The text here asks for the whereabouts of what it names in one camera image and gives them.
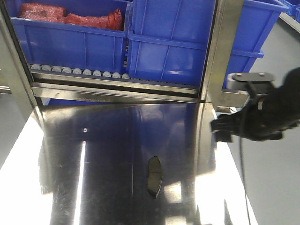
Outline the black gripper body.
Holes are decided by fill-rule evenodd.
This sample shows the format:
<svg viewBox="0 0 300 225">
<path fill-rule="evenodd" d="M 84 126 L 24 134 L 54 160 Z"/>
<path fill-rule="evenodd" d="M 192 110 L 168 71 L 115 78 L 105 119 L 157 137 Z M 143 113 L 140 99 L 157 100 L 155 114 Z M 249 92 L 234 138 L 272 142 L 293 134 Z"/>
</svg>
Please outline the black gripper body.
<svg viewBox="0 0 300 225">
<path fill-rule="evenodd" d="M 221 114 L 210 123 L 216 141 L 231 142 L 236 135 L 252 141 L 280 140 L 283 132 L 300 123 L 300 69 L 289 71 L 280 87 L 269 73 L 231 73 L 228 87 L 249 94 L 246 105 L 233 114 Z"/>
</svg>

